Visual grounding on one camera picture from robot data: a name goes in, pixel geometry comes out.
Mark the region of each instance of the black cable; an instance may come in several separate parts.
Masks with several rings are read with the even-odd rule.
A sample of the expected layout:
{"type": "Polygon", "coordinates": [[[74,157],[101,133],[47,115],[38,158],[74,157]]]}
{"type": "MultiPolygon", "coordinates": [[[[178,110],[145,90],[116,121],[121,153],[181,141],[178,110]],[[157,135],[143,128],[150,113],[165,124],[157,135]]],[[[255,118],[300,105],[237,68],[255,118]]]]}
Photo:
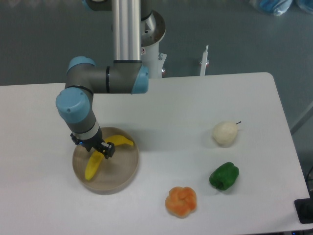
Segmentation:
{"type": "Polygon", "coordinates": [[[305,178],[305,182],[307,182],[308,181],[308,179],[309,179],[309,175],[310,175],[310,173],[311,173],[311,171],[313,170],[313,166],[311,167],[311,169],[309,170],[309,173],[307,174],[307,177],[305,178]]]}

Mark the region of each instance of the blue joint cap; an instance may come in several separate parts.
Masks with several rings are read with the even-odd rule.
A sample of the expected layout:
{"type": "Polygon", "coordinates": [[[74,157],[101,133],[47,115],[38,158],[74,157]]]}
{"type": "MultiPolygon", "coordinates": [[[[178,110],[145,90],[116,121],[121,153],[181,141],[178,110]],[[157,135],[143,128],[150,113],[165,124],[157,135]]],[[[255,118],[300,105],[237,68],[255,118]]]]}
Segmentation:
{"type": "Polygon", "coordinates": [[[82,0],[82,3],[84,5],[84,7],[88,10],[88,11],[92,11],[92,9],[88,6],[86,0],[82,0]]]}
{"type": "Polygon", "coordinates": [[[260,8],[268,13],[273,13],[279,6],[279,0],[262,0],[260,2],[260,8]]]}
{"type": "Polygon", "coordinates": [[[56,98],[55,104],[60,116],[67,123],[81,122],[90,111],[87,95],[76,87],[69,87],[61,91],[56,98]]]}
{"type": "Polygon", "coordinates": [[[149,70],[148,67],[141,66],[135,84],[132,89],[132,94],[143,94],[149,88],[149,70]]]}
{"type": "Polygon", "coordinates": [[[96,63],[90,59],[90,58],[87,58],[85,56],[77,56],[73,59],[71,59],[69,65],[68,65],[68,69],[67,69],[67,73],[68,71],[74,67],[75,65],[78,65],[78,64],[84,64],[84,63],[87,63],[87,64],[91,64],[93,66],[96,66],[96,63]]]}

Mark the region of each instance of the white pear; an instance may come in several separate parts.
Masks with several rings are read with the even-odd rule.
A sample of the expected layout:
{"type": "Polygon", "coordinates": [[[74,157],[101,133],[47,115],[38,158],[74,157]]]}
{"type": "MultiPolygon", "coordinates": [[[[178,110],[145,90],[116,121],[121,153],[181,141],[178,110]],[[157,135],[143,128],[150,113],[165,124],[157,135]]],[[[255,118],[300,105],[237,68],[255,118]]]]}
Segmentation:
{"type": "Polygon", "coordinates": [[[231,144],[237,136],[238,123],[232,121],[222,121],[218,123],[213,128],[212,137],[219,144],[231,144]]]}

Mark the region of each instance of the pepper stem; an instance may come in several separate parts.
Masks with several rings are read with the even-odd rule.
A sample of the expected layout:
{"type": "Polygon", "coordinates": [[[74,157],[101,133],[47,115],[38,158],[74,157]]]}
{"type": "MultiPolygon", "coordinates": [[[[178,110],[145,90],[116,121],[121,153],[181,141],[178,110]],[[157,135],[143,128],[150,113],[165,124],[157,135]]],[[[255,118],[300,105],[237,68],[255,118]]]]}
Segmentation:
{"type": "Polygon", "coordinates": [[[224,184],[222,182],[218,182],[217,185],[216,185],[216,188],[222,189],[223,186],[224,186],[224,184]]]}

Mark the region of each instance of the green bell pepper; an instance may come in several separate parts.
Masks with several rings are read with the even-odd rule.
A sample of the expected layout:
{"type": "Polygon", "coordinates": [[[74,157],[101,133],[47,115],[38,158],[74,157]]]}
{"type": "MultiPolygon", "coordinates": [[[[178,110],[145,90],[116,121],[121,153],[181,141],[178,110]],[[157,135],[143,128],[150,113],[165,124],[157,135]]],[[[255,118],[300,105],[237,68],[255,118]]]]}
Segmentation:
{"type": "Polygon", "coordinates": [[[239,169],[234,163],[225,163],[210,175],[210,183],[217,189],[226,190],[231,187],[239,175],[239,169]]]}

